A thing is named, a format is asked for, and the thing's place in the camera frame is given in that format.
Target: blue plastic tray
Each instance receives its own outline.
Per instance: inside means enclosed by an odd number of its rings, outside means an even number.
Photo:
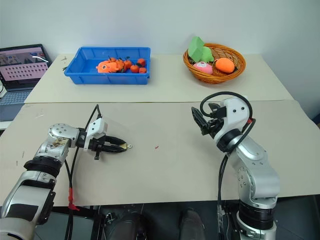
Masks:
[[[108,58],[130,57],[131,62],[145,59],[146,73],[98,73],[96,66]],[[78,49],[74,59],[64,71],[75,84],[147,84],[150,77],[149,47],[91,47]]]

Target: wicker basket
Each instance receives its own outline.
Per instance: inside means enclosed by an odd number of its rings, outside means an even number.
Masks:
[[[219,71],[216,68],[215,63],[209,62],[209,64],[212,65],[213,73],[211,75],[207,74],[193,66],[195,62],[189,57],[187,50],[183,55],[183,61],[185,65],[188,67],[188,69],[192,72],[192,74],[200,81],[203,81],[207,84],[220,84],[225,81],[236,78],[245,70],[246,61],[244,57],[236,50],[233,50],[232,48],[229,48],[227,46],[214,43],[205,43],[204,45],[211,49],[212,55],[215,60],[220,58],[228,58],[233,61],[236,68],[235,71],[232,73],[225,73]]]

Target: laptop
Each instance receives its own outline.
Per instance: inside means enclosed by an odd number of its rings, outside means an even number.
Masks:
[[[50,64],[42,44],[0,48],[0,80],[7,91],[0,99],[1,122],[16,117]]]

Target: beige tabletop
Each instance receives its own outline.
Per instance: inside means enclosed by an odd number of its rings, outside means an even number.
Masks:
[[[232,91],[250,101],[293,100],[261,55],[244,55],[245,71],[221,83],[202,83],[190,73],[182,55],[152,55],[147,85],[74,84],[62,68],[73,54],[59,55],[25,103],[152,103],[200,102],[210,94]],[[225,96],[217,97],[221,101]]]
[[[48,136],[48,127],[65,123],[84,127],[94,103],[25,104],[0,138],[0,202]],[[101,103],[108,134],[132,144],[127,152],[79,151],[74,198],[79,206],[217,199],[223,154],[202,136],[185,103]],[[267,151],[278,172],[280,197],[320,194],[320,131],[294,100],[253,101],[257,119],[250,136]],[[74,149],[67,160],[73,158]],[[238,199],[237,179],[228,165],[223,199]],[[55,206],[68,205],[68,178],[61,168]]]

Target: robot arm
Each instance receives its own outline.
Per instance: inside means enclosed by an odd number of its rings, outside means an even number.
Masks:
[[[220,105],[209,103],[210,114],[193,107],[193,118],[202,135],[209,134],[217,147],[227,153],[237,173],[239,239],[275,240],[277,227],[273,215],[280,192],[279,176],[269,164],[267,151],[242,133],[252,117],[251,105],[243,96],[233,92],[216,93],[206,97],[200,107],[208,99],[222,94],[236,97],[225,99]],[[202,113],[212,119],[206,121]]]
[[[107,124],[99,117],[90,124],[87,134],[83,128],[64,123],[50,126],[48,137],[34,158],[24,167],[26,171],[7,196],[1,209],[0,239],[31,240],[36,225],[47,222],[56,193],[53,191],[56,177],[64,164],[69,148],[86,146],[99,153],[119,153],[127,150],[127,143],[119,138],[106,136]]]

